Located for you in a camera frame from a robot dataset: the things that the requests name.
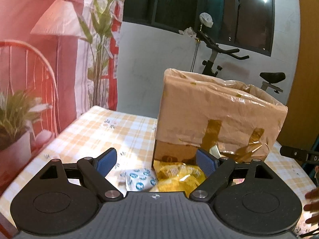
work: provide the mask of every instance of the dark window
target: dark window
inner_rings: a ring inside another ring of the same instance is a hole
[[[199,29],[199,14],[212,16],[204,27],[216,42],[270,55],[274,28],[273,0],[125,0],[124,21],[178,32]]]

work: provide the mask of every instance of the yellow plastic bag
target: yellow plastic bag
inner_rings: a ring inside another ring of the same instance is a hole
[[[154,169],[159,182],[151,191],[184,191],[189,197],[189,194],[205,180],[204,173],[195,165],[155,160]]]

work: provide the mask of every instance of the white planter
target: white planter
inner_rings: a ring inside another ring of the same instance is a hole
[[[26,132],[18,141],[0,151],[0,191],[18,175],[31,158],[30,133]]]

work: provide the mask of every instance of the exercise bike seat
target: exercise bike seat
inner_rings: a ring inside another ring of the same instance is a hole
[[[261,72],[259,76],[269,83],[278,83],[286,79],[284,72]]]

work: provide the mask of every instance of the checkered tablecloth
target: checkered tablecloth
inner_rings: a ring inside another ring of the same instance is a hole
[[[126,194],[119,183],[119,174],[132,168],[150,168],[154,149],[154,131],[157,120],[93,107],[66,128],[46,149],[18,175],[0,198],[0,212],[14,224],[10,215],[10,203],[24,185],[53,158],[63,163],[76,163],[86,157],[97,157],[110,147],[117,150],[117,164],[106,176],[109,182]],[[280,145],[275,144],[266,163],[306,203],[304,194],[315,185],[293,159],[279,154]],[[309,213],[302,213],[296,227],[298,234],[305,233],[310,225],[304,224]]]

